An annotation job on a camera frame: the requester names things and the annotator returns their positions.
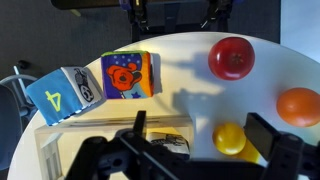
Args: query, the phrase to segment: fabric cube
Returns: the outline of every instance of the fabric cube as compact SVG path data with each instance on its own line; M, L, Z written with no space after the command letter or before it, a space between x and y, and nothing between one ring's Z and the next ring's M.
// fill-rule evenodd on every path
M107 52L101 57L101 67L106 99L153 96L153 66L149 52Z
M62 67L27 87L47 125L56 125L98 102L101 95L82 67Z

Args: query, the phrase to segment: small box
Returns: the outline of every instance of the small box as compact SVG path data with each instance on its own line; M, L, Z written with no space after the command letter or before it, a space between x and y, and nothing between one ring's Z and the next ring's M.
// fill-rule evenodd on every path
M56 126L42 126L35 130L35 139L43 180L56 180L66 176L82 142L92 136L104 136L111 141L120 129L132 128L135 118L115 118L65 121ZM183 136L192 150L193 126L188 116L147 117L147 134L174 133ZM124 177L112 174L111 179Z
M151 132L147 134L146 139L152 145L162 145L175 153L178 157L184 160L189 160L190 151L188 141L179 134Z
M115 51L101 56L106 99L153 96L153 62L147 51Z
M82 67L62 67L27 87L27 94L48 126L98 102L101 95Z

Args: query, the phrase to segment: table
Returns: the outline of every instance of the table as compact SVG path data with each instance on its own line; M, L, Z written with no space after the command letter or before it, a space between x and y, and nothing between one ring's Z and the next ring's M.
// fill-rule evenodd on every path
M248 39L256 54L248 76L238 81L223 81L213 76L207 65L213 44L228 36ZM193 158L221 158L213 146L214 127L224 121L244 125L247 112L257 112L275 128L292 132L316 145L320 125L297 128L278 116L275 103L280 92L306 87L320 92L320 64L278 44L228 33L194 32L147 39L118 50L147 50L154 56L155 95L148 99L107 100L91 107L72 120L135 117L138 110L149 116L189 114L194 124ZM87 65L102 87L99 60ZM37 112L15 151L8 179L41 179L34 130L45 124Z

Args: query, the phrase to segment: yellow ball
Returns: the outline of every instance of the yellow ball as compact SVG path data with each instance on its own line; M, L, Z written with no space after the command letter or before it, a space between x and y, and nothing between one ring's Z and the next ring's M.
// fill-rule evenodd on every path
M244 148L247 138L239 125L227 122L216 127L212 134L212 139L220 152L234 155Z
M248 162L258 163L260 154L259 151L253 146L253 144L247 139L246 145L238 154L233 155L232 157L243 159Z

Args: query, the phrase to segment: orange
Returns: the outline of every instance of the orange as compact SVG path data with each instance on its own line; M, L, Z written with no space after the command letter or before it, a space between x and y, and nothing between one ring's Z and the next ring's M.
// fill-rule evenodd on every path
M320 96L307 88L289 89L279 96L277 111L293 126L313 126L320 121Z

